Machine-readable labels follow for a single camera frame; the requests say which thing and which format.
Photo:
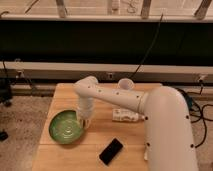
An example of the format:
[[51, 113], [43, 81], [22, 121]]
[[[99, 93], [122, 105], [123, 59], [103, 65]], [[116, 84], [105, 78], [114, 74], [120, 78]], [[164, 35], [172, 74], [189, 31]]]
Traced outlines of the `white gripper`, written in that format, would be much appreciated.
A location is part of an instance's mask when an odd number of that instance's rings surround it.
[[90, 118], [93, 112], [93, 99], [92, 98], [83, 98], [78, 99], [77, 105], [77, 115], [83, 119], [81, 125], [84, 130], [88, 129], [90, 126]]

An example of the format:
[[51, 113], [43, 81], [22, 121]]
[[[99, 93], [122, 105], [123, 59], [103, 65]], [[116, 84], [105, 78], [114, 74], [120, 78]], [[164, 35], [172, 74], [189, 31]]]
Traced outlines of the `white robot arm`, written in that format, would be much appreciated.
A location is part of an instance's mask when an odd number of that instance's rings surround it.
[[74, 84], [77, 115], [88, 122], [93, 98], [145, 116], [148, 171], [199, 171], [189, 109], [175, 88], [159, 86], [151, 91], [102, 87], [88, 76]]

